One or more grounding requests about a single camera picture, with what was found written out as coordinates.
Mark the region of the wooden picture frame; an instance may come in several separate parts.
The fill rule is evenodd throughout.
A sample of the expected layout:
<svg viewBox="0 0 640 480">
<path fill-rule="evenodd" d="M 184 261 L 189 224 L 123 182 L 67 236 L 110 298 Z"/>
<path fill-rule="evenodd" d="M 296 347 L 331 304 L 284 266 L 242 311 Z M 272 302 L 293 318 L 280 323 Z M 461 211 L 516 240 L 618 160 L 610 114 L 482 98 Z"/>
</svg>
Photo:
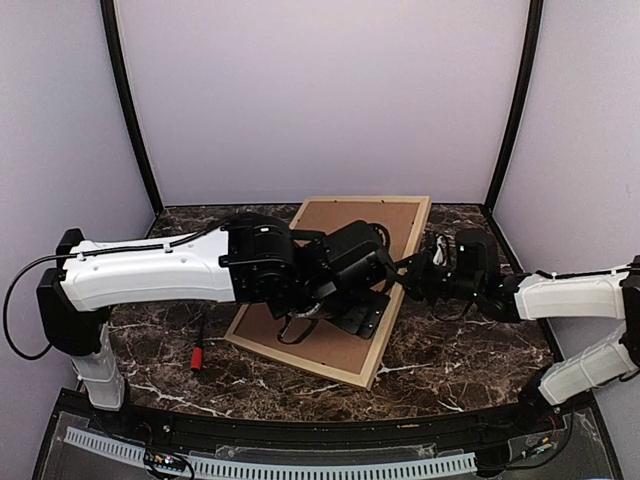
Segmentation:
<svg viewBox="0 0 640 480">
<path fill-rule="evenodd" d="M 391 233 L 390 253 L 397 261 L 414 254 L 429 216 L 428 196 L 309 197 L 291 226 L 331 233 L 353 220 L 384 225 Z M 224 339 L 242 349 L 320 377 L 370 389 L 404 297 L 401 286 L 389 292 L 389 304 L 369 340 L 350 335 L 323 321 L 297 345 L 277 341 L 282 320 L 264 305 L 242 306 Z"/>
</svg>

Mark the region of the red handled screwdriver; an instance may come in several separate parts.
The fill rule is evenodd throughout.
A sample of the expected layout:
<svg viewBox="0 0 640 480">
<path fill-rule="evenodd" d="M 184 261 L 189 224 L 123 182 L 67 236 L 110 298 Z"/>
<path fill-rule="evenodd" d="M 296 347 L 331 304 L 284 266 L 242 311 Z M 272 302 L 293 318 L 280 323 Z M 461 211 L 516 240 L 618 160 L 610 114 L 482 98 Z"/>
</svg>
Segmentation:
<svg viewBox="0 0 640 480">
<path fill-rule="evenodd" d="M 206 319 L 204 316 L 199 318 L 199 330 L 196 338 L 196 343 L 192 351 L 190 369 L 193 373 L 199 373 L 203 365 L 203 343 L 204 343 L 204 328 Z"/>
</svg>

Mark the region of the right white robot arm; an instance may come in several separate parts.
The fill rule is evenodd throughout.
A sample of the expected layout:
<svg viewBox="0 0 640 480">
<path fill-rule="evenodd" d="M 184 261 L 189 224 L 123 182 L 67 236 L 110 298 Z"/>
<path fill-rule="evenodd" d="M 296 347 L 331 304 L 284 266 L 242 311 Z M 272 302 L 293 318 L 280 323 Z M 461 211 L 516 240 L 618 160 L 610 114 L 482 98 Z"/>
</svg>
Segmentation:
<svg viewBox="0 0 640 480">
<path fill-rule="evenodd" d="M 475 306 L 499 323 L 548 318 L 609 318 L 613 333 L 580 353 L 543 368 L 522 388 L 510 424 L 521 434 L 534 432 L 549 408 L 639 373 L 639 265 L 609 270 L 555 274 L 537 271 L 502 275 L 477 260 L 437 265 L 428 253 L 397 262 L 398 282 L 414 300 L 435 304 L 455 299 Z"/>
</svg>

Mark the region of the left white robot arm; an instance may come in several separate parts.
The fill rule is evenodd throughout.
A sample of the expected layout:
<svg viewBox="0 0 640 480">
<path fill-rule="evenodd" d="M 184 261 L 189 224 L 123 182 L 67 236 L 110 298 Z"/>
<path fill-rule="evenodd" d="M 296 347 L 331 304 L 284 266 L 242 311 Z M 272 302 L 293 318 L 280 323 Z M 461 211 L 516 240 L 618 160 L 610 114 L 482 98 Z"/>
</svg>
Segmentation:
<svg viewBox="0 0 640 480">
<path fill-rule="evenodd" d="M 356 220 L 326 234 L 254 212 L 173 237 L 98 243 L 66 231 L 36 298 L 50 344 L 67 354 L 91 405 L 120 436 L 141 427 L 125 401 L 107 323 L 120 304 L 171 300 L 263 304 L 276 319 L 326 321 L 369 338 L 397 272 L 390 234 Z"/>
</svg>

